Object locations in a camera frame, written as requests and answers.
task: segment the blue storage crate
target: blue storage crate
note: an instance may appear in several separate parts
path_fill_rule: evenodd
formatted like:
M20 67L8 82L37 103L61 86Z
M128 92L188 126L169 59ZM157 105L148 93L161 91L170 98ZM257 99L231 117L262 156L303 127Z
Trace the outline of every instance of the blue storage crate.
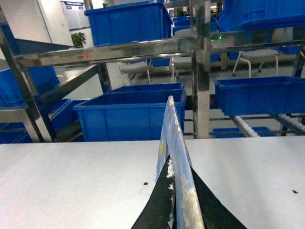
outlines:
M40 94L60 84L53 67L34 67L29 68L29 71ZM0 89L0 107L21 106L25 104L11 69L0 71Z
M221 31L259 30L304 24L303 0L226 0L220 15Z
M26 131L6 131L0 132L0 144L11 144L21 139L27 132Z
M172 20L162 0L87 10L94 46L171 37Z
M297 54L301 49L301 46L285 46L280 47L280 51L282 51L286 55L295 55Z
M262 126L262 127L253 127L254 131L270 131L269 128ZM239 132L238 128L215 128L213 129L213 132L219 133L219 132ZM261 137L275 137L276 134L259 134ZM244 137L243 134L232 134L232 135L213 135L212 138L236 138L236 137Z
M158 140L170 95L184 131L185 90L106 93L73 109L85 141Z
M219 80L215 95L225 115L305 112L305 79L297 77Z
M165 91L184 89L184 83L157 83L145 85L133 85L117 88L113 92L145 92L145 91Z
M210 62L217 62L219 57L219 53L212 53L210 55Z
M239 52L228 52L227 54L231 61L235 61L238 58Z
M153 59L152 65L153 67L170 66L170 58Z
M0 23L0 27L4 33L4 36L10 46L10 49L12 50L14 55L20 55L20 49L19 46L14 38L14 35L12 31L10 30L10 26L7 23Z

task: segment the metal pole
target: metal pole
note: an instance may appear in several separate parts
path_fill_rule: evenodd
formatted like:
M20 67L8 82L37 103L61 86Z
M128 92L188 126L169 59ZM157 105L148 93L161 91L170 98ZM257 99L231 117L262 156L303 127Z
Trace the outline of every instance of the metal pole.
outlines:
M98 67L99 67L98 75L99 75L99 79L100 79L100 83L101 83L103 93L111 91L112 87L111 87L109 73L108 73L106 63L101 63L101 64L98 65Z
M302 46L301 51L298 54L298 58L295 61L292 76L301 77L304 63L305 63L305 46Z
M9 28L9 25L4 16L1 6L0 6L0 15L1 15L1 18L0 18L1 23L5 24L5 26ZM0 47L6 58L6 61L8 62L10 69L12 70L12 72L16 78L16 81L20 87L20 90L26 100L26 103L29 107L29 110L27 110L26 114L29 117L30 123L35 125L33 127L33 129L36 132L36 134L34 134L34 132L32 131L32 128L29 128L28 121L25 121L26 122L25 125L26 125L27 129L30 130L30 132L31 132L30 136L32 137L34 142L56 141L55 131L51 125L48 114L44 110L44 106L41 102L41 99L39 98L39 93L32 80L31 74L29 73L29 71L27 69L21 70L21 68L13 60L14 55L5 38L2 28L0 28ZM25 79L27 80L27 82L22 75L22 71L24 71Z
M198 137L208 138L210 130L210 51L211 1L191 0L191 33L197 34Z

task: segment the gray floor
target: gray floor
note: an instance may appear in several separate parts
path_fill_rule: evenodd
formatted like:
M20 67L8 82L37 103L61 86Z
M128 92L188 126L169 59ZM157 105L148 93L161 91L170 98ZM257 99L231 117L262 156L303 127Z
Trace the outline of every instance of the gray floor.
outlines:
M120 74L117 63L107 64L108 71L112 83L112 88L121 87L123 81L126 85L137 85L137 84L147 84L147 74L137 74L132 80L129 80L127 75L124 74L123 77ZM228 67L226 71L221 71L220 68L212 68L210 75L210 94L215 93L214 81L220 79L233 79L233 78L247 78L248 69L246 65L240 65L236 71L236 77L232 77L232 67ZM253 65L252 67L252 77L266 77L266 76L275 76L275 65L272 63L266 63L262 72L257 72L258 65ZM290 76L293 71L292 62L281 62L279 66L279 75L280 76ZM172 82L171 73L152 73L151 74L152 83L169 83ZM185 83L186 92L188 95L192 94L192 78L191 73L180 73L179 81ZM72 99L83 99L83 98L92 98L102 94L98 77L95 76L86 82L84 85L76 89L74 92L69 94L67 97ZM186 111L185 118L192 118L193 114L191 111ZM222 118L225 117L221 110L211 110L210 118ZM280 124L273 119L260 119L260 120L247 120L247 123L251 127L255 126L266 126L271 130L279 130ZM230 128L236 127L232 121L211 121L210 129L213 128ZM191 122L185 123L185 132L193 132L193 124Z

